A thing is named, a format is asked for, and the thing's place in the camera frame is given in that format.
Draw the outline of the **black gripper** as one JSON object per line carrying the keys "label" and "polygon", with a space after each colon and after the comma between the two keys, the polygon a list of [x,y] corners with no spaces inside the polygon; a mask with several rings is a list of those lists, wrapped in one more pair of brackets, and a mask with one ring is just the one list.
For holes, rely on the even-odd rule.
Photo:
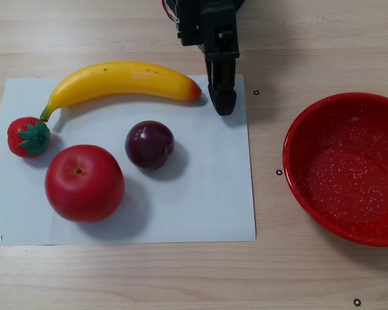
{"label": "black gripper", "polygon": [[[182,45],[197,45],[203,51],[208,90],[220,116],[230,115],[237,99],[235,59],[240,56],[236,13],[240,1],[176,1],[177,37]],[[219,85],[222,82],[222,107]]]}

